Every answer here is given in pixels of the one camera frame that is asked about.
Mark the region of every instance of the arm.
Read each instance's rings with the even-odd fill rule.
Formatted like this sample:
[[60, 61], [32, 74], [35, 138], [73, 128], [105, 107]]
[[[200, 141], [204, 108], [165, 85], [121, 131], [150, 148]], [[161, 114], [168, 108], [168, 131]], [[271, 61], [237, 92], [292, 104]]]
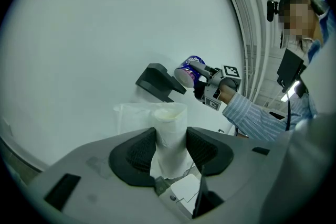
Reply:
[[[221, 87], [218, 98], [227, 104], [223, 115], [250, 138], [274, 141], [286, 129], [287, 117], [278, 120], [262, 108], [253, 104], [228, 86]], [[291, 113], [290, 129], [302, 119], [297, 113]]]

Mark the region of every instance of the headphone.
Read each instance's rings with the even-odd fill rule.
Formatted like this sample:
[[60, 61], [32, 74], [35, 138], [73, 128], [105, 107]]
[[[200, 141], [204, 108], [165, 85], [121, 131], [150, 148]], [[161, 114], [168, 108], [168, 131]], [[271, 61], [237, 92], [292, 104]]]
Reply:
[[269, 22], [273, 21], [274, 14], [278, 14], [278, 5], [279, 3], [273, 0], [267, 1], [267, 20]]

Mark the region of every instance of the light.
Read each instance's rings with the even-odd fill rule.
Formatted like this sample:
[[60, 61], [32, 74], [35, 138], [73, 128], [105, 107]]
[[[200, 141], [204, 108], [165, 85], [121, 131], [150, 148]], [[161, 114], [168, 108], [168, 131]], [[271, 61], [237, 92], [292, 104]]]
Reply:
[[[289, 98], [291, 98], [291, 96], [295, 93], [294, 88], [300, 84], [300, 81], [296, 81], [292, 87], [290, 87], [290, 89], [288, 90], [288, 96]], [[285, 94], [282, 98], [281, 98], [282, 102], [287, 102], [287, 95]]]

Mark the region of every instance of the shirt sleeve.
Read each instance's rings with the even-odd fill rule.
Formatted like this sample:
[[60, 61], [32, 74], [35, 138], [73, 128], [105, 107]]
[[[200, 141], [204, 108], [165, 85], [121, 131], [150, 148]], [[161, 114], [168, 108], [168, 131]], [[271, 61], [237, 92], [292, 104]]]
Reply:
[[[287, 117], [278, 120], [239, 93], [235, 93], [223, 115], [244, 134], [258, 140], [274, 141], [286, 130]], [[300, 115], [291, 113], [290, 129], [298, 123]]]

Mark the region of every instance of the black cable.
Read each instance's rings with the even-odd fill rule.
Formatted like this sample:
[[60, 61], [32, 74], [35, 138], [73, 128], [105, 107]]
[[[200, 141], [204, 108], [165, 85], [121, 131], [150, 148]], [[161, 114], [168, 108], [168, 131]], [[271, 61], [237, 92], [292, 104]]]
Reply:
[[289, 102], [288, 92], [287, 92], [287, 99], [288, 99], [288, 112], [287, 112], [287, 125], [286, 125], [286, 131], [289, 130], [289, 126], [290, 126], [290, 102]]

